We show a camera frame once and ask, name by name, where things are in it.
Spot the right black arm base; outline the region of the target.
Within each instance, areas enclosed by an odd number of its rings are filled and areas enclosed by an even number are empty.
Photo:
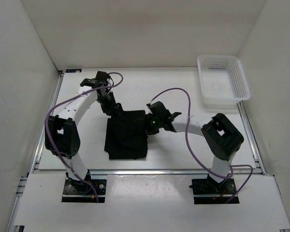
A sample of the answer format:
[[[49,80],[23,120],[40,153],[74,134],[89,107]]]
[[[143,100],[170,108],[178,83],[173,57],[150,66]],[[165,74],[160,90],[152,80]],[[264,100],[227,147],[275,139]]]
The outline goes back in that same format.
[[[192,179],[194,204],[239,204],[237,188],[233,178],[217,183],[211,177]]]

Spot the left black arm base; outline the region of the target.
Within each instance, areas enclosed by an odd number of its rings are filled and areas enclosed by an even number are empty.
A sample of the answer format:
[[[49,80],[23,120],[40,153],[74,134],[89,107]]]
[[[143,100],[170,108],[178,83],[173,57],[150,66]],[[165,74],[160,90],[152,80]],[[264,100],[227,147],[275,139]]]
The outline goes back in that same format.
[[[85,178],[94,187],[95,191],[90,185],[66,177],[61,201],[63,203],[105,203],[106,179],[93,179],[89,175]]]

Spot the black sport shorts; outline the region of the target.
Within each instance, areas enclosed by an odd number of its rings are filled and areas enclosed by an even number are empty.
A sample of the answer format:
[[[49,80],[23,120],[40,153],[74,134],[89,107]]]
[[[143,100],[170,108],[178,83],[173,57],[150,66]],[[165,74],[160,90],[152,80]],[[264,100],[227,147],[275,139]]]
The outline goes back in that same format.
[[[120,103],[107,120],[104,151],[109,160],[137,160],[147,156],[145,110],[125,111]]]

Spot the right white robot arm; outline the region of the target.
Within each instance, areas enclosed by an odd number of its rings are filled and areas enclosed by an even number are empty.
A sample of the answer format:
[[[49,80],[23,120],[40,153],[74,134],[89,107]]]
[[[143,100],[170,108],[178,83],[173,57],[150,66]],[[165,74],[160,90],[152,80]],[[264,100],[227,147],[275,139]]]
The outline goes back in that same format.
[[[160,129],[174,133],[184,133],[190,154],[195,161],[208,171],[207,187],[212,193],[219,193],[225,187],[225,180],[232,178],[232,160],[244,142],[241,132],[222,113],[200,125],[191,121],[189,116],[183,117],[180,112],[158,116],[153,113],[145,115],[145,130],[148,135],[157,134]],[[201,136],[207,142],[214,155],[211,168],[206,167],[193,153],[189,143],[189,134]]]

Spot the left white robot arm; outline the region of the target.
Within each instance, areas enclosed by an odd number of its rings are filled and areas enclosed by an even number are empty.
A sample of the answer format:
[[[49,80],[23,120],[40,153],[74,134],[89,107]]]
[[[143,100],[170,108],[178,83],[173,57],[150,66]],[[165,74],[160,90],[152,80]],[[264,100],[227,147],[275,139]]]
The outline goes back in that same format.
[[[47,113],[45,126],[45,147],[63,163],[67,178],[75,181],[80,193],[91,190],[90,171],[83,164],[80,155],[80,137],[77,126],[90,106],[98,102],[104,114],[120,115],[121,109],[115,101],[112,88],[124,80],[117,72],[98,71],[95,78],[85,78],[77,94],[58,103]]]

